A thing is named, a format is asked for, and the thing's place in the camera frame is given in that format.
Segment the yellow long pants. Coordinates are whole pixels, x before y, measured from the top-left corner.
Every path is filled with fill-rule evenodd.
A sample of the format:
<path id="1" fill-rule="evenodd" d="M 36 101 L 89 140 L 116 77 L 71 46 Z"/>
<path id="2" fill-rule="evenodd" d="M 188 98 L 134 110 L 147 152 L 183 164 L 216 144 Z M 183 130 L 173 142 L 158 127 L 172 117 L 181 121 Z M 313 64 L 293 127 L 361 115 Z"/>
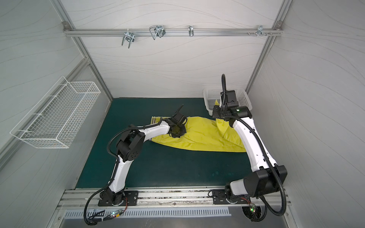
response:
<path id="1" fill-rule="evenodd" d="M 241 138 L 238 133 L 230 127 L 229 123 L 222 119 L 207 119 L 204 117 L 188 117 L 186 134 L 179 138 L 171 135 L 160 135 L 151 139 L 152 142 L 164 146 L 207 152 L 229 152 L 245 153 Z"/>

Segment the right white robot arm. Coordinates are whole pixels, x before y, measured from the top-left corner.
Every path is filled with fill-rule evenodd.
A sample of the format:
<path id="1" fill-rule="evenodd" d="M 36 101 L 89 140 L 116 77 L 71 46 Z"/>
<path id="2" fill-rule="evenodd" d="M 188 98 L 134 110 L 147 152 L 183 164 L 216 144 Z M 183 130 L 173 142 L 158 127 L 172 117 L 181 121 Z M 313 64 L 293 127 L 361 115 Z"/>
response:
<path id="1" fill-rule="evenodd" d="M 221 92 L 221 101 L 221 105 L 214 106 L 213 117 L 227 121 L 238 134 L 252 170 L 243 179 L 229 183 L 229 194 L 261 197 L 280 192 L 284 196 L 283 182 L 288 172 L 285 166 L 277 164 L 264 146 L 248 107 L 239 105 L 234 90 Z"/>

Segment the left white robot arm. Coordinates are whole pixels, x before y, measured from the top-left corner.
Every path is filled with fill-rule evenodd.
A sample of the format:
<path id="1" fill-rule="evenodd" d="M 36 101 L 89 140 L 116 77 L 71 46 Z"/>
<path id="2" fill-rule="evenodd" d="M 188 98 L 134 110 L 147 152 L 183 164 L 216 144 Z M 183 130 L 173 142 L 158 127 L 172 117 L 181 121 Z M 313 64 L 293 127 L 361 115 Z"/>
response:
<path id="1" fill-rule="evenodd" d="M 125 182 L 132 162 L 141 154 L 145 141 L 161 135 L 169 135 L 172 138 L 180 138 L 187 133 L 185 124 L 187 117 L 179 112 L 172 117 L 161 117 L 156 123 L 135 126 L 117 133 L 108 145 L 107 151 L 115 156 L 116 164 L 112 177 L 103 190 L 100 197 L 109 204 L 118 206 L 125 200 Z"/>

